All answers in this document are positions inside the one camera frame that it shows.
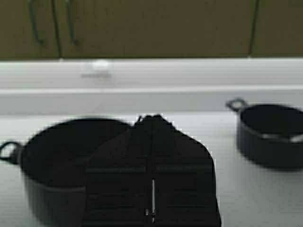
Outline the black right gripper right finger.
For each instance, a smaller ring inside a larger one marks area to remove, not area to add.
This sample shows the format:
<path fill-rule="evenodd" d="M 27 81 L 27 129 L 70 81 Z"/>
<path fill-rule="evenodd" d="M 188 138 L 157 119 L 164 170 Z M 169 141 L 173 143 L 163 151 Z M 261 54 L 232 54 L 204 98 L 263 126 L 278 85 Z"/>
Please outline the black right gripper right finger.
<path fill-rule="evenodd" d="M 211 154 L 161 115 L 152 119 L 155 226 L 220 227 Z"/>

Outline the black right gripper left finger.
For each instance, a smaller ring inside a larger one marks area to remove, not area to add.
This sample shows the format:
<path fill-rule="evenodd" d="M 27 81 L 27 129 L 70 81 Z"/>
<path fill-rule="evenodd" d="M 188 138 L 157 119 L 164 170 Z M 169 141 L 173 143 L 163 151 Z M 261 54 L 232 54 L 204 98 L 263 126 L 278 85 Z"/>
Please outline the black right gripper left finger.
<path fill-rule="evenodd" d="M 86 167 L 83 227 L 144 227 L 152 117 L 101 145 Z"/>

